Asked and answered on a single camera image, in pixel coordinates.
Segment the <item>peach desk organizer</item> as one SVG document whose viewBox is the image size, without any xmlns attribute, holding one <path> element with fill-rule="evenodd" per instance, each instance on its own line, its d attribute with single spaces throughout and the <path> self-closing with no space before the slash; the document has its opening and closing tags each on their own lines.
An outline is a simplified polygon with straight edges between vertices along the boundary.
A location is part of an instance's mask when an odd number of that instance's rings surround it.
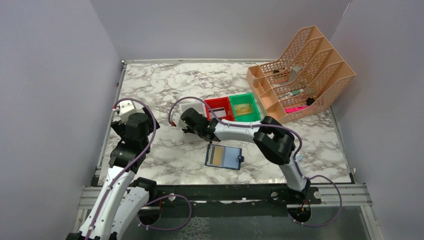
<svg viewBox="0 0 424 240">
<path fill-rule="evenodd" d="M 289 82 L 290 70 L 295 65 L 302 65 L 303 69 Z M 326 111 L 355 76 L 330 41 L 313 25 L 301 28 L 277 60 L 249 67 L 246 81 L 263 114 L 285 124 Z M 298 89 L 304 91 L 279 99 L 282 94 Z M 315 99 L 308 108 L 285 112 L 284 108 L 306 106 L 307 98 Z"/>
</svg>

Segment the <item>white plastic bin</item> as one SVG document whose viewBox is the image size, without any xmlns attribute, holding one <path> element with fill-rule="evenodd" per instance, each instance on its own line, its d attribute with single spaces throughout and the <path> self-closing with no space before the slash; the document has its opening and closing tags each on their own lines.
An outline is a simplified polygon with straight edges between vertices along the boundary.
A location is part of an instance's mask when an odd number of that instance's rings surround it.
<svg viewBox="0 0 424 240">
<path fill-rule="evenodd" d="M 203 103 L 199 102 L 199 101 L 193 101 L 193 102 L 186 102 L 186 103 L 181 103 L 179 105 L 179 110 L 180 113 L 182 114 L 183 112 L 185 112 L 187 109 L 189 108 L 193 108 L 195 109 L 199 114 L 201 114 L 203 117 L 205 116 L 206 112 L 205 112 L 205 106 Z M 191 142 L 196 142 L 196 141 L 202 141 L 202 139 L 195 133 L 183 133 L 182 134 L 182 139 L 185 143 L 191 143 Z"/>
</svg>

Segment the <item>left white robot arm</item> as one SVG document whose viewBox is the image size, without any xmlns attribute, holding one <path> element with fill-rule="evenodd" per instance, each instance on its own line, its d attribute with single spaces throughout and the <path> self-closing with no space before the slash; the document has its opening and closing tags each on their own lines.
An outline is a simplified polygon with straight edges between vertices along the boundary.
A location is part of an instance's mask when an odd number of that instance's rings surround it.
<svg viewBox="0 0 424 240">
<path fill-rule="evenodd" d="M 157 183 L 135 178 L 150 152 L 149 135 L 159 127 L 150 113 L 134 112 L 111 124 L 121 141 L 110 155 L 109 168 L 91 212 L 68 240 L 119 240 L 140 209 L 157 196 Z"/>
</svg>

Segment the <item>navy blue card holder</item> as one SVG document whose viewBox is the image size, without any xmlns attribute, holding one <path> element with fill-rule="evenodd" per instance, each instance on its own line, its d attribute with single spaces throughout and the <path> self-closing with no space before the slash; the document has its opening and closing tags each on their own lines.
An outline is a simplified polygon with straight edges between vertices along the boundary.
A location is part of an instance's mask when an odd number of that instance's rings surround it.
<svg viewBox="0 0 424 240">
<path fill-rule="evenodd" d="M 220 146 L 220 147 L 224 148 L 221 166 L 210 164 L 211 148 L 213 146 Z M 217 144 L 209 144 L 207 146 L 204 165 L 207 166 L 207 167 L 240 170 L 241 164 L 242 164 L 242 162 L 244 162 L 244 160 L 245 160 L 245 158 L 242 155 L 242 149 L 241 148 L 231 147 L 231 146 L 222 146 L 222 145 L 217 145 Z"/>
</svg>

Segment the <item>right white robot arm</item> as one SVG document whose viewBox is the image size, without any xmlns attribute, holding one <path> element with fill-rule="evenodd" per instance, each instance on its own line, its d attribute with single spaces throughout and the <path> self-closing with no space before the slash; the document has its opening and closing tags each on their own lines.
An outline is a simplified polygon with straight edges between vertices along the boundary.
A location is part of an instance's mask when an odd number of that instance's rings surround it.
<svg viewBox="0 0 424 240">
<path fill-rule="evenodd" d="M 171 122 L 209 143 L 253 143 L 269 162 L 279 166 L 290 190 L 304 194 L 309 189 L 311 183 L 296 163 L 294 133 L 271 116 L 259 121 L 239 122 L 207 118 L 194 108 L 188 108 L 182 114 L 175 113 Z"/>
</svg>

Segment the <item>red plastic bin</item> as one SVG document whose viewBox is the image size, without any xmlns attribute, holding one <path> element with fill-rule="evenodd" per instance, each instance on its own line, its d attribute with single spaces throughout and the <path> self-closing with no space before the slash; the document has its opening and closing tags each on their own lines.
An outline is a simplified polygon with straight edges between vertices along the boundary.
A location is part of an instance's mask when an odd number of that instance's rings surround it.
<svg viewBox="0 0 424 240">
<path fill-rule="evenodd" d="M 204 101 L 220 120 L 235 120 L 233 108 L 228 96 L 205 99 Z"/>
</svg>

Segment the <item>green plastic bin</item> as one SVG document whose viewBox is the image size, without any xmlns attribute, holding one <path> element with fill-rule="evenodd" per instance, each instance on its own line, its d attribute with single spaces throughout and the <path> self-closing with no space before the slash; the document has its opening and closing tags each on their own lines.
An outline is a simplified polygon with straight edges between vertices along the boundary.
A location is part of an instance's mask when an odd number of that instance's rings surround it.
<svg viewBox="0 0 424 240">
<path fill-rule="evenodd" d="M 256 122 L 261 119 L 260 111 L 252 93 L 230 95 L 229 101 L 236 122 Z"/>
</svg>

